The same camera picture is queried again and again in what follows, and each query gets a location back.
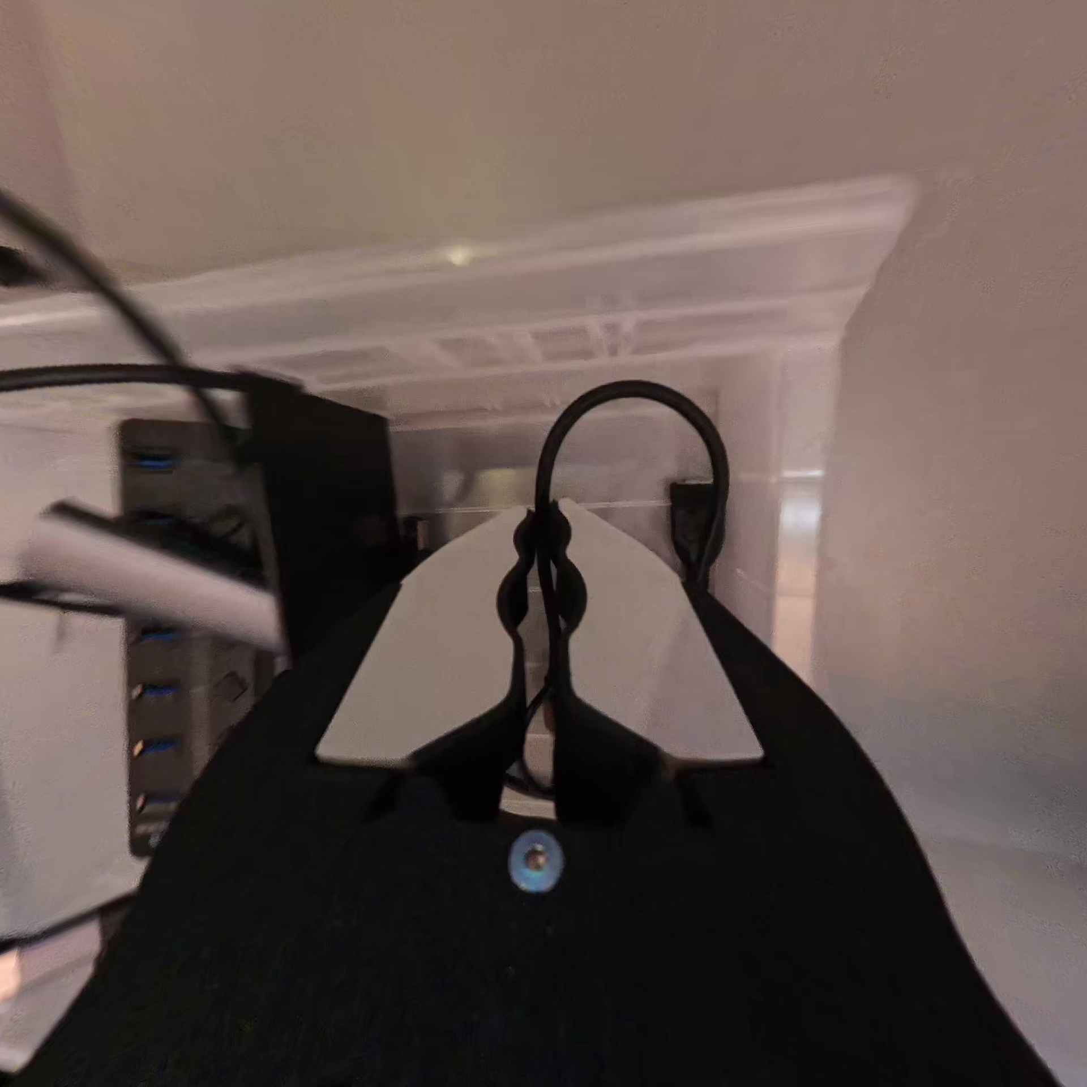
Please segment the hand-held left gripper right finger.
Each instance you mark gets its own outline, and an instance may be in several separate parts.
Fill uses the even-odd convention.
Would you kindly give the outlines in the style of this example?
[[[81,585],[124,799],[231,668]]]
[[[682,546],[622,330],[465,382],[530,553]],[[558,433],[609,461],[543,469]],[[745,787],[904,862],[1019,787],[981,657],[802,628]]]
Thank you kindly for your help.
[[[741,764],[763,747],[680,577],[644,544],[561,499],[587,599],[567,657],[574,695],[683,762]]]

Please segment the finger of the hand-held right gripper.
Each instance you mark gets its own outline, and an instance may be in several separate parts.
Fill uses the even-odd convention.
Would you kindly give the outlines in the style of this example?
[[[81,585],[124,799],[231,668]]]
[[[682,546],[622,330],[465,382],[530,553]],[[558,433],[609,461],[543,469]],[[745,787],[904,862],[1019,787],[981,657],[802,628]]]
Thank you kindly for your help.
[[[288,640],[276,595],[205,558],[70,502],[45,509],[18,550],[27,580],[83,594],[133,619],[159,619],[268,653]]]

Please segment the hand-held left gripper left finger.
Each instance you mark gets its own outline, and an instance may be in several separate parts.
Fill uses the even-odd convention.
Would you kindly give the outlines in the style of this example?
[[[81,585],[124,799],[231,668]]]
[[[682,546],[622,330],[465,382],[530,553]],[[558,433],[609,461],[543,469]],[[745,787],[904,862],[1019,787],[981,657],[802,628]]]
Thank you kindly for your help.
[[[523,690],[530,510],[513,507],[445,544],[400,584],[315,755],[403,764]]]

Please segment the black usb hub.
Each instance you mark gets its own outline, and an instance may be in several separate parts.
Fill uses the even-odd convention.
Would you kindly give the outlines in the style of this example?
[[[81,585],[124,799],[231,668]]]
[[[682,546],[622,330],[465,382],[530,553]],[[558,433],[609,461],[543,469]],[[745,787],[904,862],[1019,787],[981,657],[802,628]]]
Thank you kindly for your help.
[[[248,490],[205,424],[129,418],[117,428],[118,520],[140,542],[259,587]],[[264,694],[275,658],[163,619],[126,622],[129,851],[157,851],[183,797]]]

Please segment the clear plastic bin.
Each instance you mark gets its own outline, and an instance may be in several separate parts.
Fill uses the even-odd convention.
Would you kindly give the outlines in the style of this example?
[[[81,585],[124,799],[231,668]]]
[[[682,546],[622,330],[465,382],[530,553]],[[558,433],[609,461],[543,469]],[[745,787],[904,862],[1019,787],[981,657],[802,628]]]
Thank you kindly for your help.
[[[911,203],[866,179],[122,288],[2,193],[47,252],[2,267],[64,276],[2,301],[2,1085],[1085,1085],[1085,833],[925,812],[780,615]],[[279,601],[248,377],[387,418],[401,576],[267,652],[138,860],[133,617],[18,550],[58,502],[121,522],[118,424],[200,423]],[[680,577],[760,761],[683,762],[574,695],[561,499]],[[402,580],[513,507],[523,690],[403,764],[320,762]]]

